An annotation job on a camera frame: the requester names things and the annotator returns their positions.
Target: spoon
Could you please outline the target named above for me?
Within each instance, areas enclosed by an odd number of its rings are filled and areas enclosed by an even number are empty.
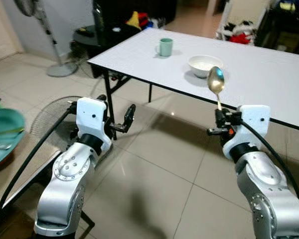
[[[2,131],[2,132],[0,132],[0,134],[21,133],[23,131],[24,131],[24,127],[19,127],[19,128],[15,128],[15,129],[10,129],[10,130],[6,130],[6,131]]]
[[[224,74],[219,67],[214,66],[213,68],[210,69],[207,76],[207,83],[208,83],[208,88],[217,96],[218,109],[221,111],[221,103],[218,94],[225,87],[225,79],[224,79]]]

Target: fan base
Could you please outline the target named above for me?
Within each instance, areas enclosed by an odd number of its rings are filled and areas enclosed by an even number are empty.
[[[46,70],[46,74],[52,77],[70,76],[78,70],[78,66],[73,62],[67,62],[63,65],[52,65]]]

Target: white bowl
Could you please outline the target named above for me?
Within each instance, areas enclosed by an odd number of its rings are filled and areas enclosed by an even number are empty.
[[[208,72],[214,66],[223,67],[221,60],[208,55],[193,56],[189,59],[188,64],[194,75],[199,78],[206,78]]]

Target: teal plate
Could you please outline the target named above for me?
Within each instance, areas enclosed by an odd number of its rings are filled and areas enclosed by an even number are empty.
[[[15,129],[19,127],[24,127],[25,120],[22,114],[18,111],[11,109],[0,109],[0,132]],[[24,131],[21,133],[7,133],[0,135],[0,143],[11,143],[12,146],[8,150],[0,149],[0,162],[2,162],[18,145],[22,137],[24,136]]]

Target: green mug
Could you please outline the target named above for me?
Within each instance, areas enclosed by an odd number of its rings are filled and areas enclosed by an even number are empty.
[[[156,47],[156,52],[160,56],[171,56],[173,50],[173,40],[170,38],[162,38],[159,41],[159,46]]]

